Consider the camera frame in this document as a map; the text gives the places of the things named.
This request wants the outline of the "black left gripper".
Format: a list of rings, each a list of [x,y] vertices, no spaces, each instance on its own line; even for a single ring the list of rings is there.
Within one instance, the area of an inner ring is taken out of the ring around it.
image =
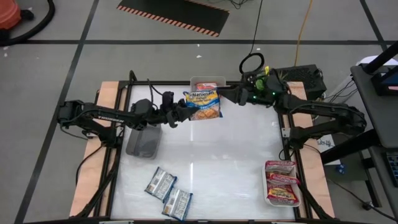
[[[171,128],[176,128],[176,122],[194,121],[196,120],[195,113],[199,110],[198,107],[188,107],[184,99],[179,99],[174,102],[174,92],[165,91],[162,94],[161,111],[166,115],[166,122]]]

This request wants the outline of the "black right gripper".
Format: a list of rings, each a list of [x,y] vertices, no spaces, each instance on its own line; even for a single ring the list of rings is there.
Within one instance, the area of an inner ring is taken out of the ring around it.
[[[266,71],[251,71],[243,73],[244,88],[240,86],[218,87],[217,92],[222,96],[244,106],[246,102],[258,105],[272,106],[282,94],[282,81],[274,68]]]

